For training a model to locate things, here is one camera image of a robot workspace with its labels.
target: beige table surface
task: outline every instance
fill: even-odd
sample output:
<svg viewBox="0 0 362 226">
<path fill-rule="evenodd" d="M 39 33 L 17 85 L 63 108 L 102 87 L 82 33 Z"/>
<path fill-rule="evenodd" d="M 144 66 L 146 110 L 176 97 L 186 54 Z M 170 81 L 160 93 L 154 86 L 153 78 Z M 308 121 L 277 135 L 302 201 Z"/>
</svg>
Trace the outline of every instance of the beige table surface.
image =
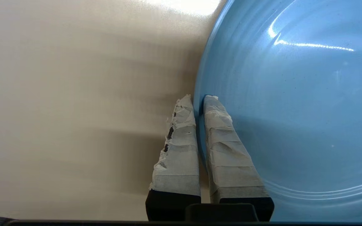
<svg viewBox="0 0 362 226">
<path fill-rule="evenodd" d="M 0 0 L 0 216 L 146 220 L 165 120 L 223 4 Z"/>
</svg>

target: blue plate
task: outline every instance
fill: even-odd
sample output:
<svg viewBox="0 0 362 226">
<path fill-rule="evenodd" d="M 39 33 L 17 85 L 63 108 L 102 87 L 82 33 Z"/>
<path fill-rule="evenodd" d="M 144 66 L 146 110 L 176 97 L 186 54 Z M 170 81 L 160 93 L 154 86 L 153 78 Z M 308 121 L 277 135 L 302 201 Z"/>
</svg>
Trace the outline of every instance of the blue plate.
<svg viewBox="0 0 362 226">
<path fill-rule="evenodd" d="M 275 202 L 274 221 L 362 222 L 362 0 L 229 1 L 194 107 L 219 96 Z"/>
</svg>

